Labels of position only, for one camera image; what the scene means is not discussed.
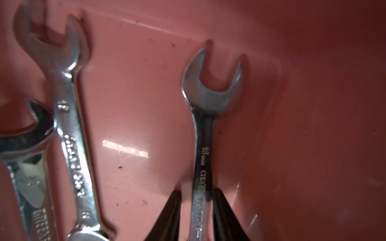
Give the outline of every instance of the metal tool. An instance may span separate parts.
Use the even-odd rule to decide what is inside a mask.
[[[65,43],[62,46],[44,43],[30,32],[30,9],[28,1],[23,1],[17,9],[14,34],[22,48],[37,62],[52,84],[54,117],[78,219],[78,224],[68,235],[68,240],[111,241],[115,235],[102,223],[99,214],[76,90],[77,75],[89,57],[86,35],[79,21],[70,15],[66,23]]]
[[[0,158],[8,168],[28,241],[57,241],[46,166],[52,114],[27,100],[36,125],[17,135],[0,136]]]
[[[229,109],[238,97],[243,81],[243,69],[238,60],[232,73],[232,83],[225,92],[212,91],[200,81],[207,46],[200,49],[185,69],[181,91],[190,107],[196,131],[190,241],[206,241],[210,201],[212,198],[212,130],[215,117]]]

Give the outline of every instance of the size marking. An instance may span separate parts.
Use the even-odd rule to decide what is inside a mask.
[[[35,222],[36,233],[39,241],[50,241],[50,231],[48,225],[47,211],[45,208],[32,212],[32,220]]]
[[[201,148],[201,166],[205,165],[205,159],[209,155],[209,147]]]
[[[83,212],[82,213],[82,218],[83,219],[89,219],[90,218],[90,212]]]
[[[65,135],[64,140],[66,144],[68,160],[70,162],[70,168],[73,169],[74,171],[81,170],[82,168],[80,166],[78,148],[76,146],[75,137]],[[73,185],[76,188],[76,192],[77,192],[76,194],[78,197],[86,196],[85,184],[83,182],[83,176],[81,174],[73,175]]]
[[[201,233],[202,233],[202,226],[197,226],[196,227],[196,230],[197,230],[197,238],[200,238],[201,237]]]
[[[70,106],[68,105],[68,102],[65,100],[58,101],[58,109],[64,110],[64,111],[69,111]]]
[[[39,185],[40,180],[38,177],[27,177],[27,186],[28,187],[34,187],[36,185]]]
[[[86,196],[85,184],[83,182],[83,177],[80,174],[74,174],[74,184],[76,191],[78,192],[78,197]]]
[[[81,167],[80,167],[78,148],[76,146],[75,137],[65,135],[64,140],[66,144],[67,156],[71,164],[70,166],[71,169],[80,170]]]

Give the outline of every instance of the wrench jaw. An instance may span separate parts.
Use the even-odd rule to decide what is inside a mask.
[[[224,92],[206,88],[200,81],[207,46],[200,49],[187,65],[181,83],[181,91],[190,108],[197,108],[208,115],[219,115],[230,110],[240,95],[244,81],[241,60],[236,61],[230,87]]]
[[[73,15],[67,17],[65,43],[61,51],[63,57],[58,60],[58,65],[63,68],[63,72],[73,72],[76,76],[88,61],[90,52],[86,34],[79,20]]]
[[[26,99],[36,125],[23,133],[13,136],[0,136],[0,156],[20,155],[36,150],[46,143],[54,131],[52,114],[36,101]]]
[[[22,1],[16,10],[13,31],[19,45],[41,68],[60,54],[58,47],[44,43],[31,33],[31,3],[27,0]],[[48,58],[42,53],[49,53]]]
[[[89,58],[86,35],[76,17],[67,18],[65,43],[55,46],[37,39],[31,32],[31,3],[24,0],[19,5],[13,22],[16,40],[25,52],[37,62],[46,76],[52,71],[74,80]]]
[[[115,238],[115,234],[108,230],[103,229],[94,231],[90,228],[84,228],[81,225],[77,225],[68,235],[68,241],[112,241]]]

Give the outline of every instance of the chrome wrench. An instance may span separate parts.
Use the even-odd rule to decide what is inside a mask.
[[[225,92],[212,91],[200,81],[207,46],[200,49],[187,65],[181,83],[181,91],[190,107],[196,131],[195,164],[192,196],[192,212],[189,241],[208,239],[208,219],[212,199],[212,130],[215,117],[224,113],[237,100],[243,82],[243,69],[237,60],[232,83]]]
[[[0,158],[8,168],[28,241],[57,241],[46,167],[46,148],[54,118],[27,100],[36,125],[14,136],[0,136]]]
[[[115,235],[102,223],[99,214],[76,89],[77,75],[89,57],[86,35],[79,21],[70,15],[62,46],[42,42],[30,32],[30,9],[28,1],[23,1],[18,7],[14,18],[14,34],[20,46],[34,59],[52,84],[55,124],[61,138],[78,220],[68,240],[111,241]]]

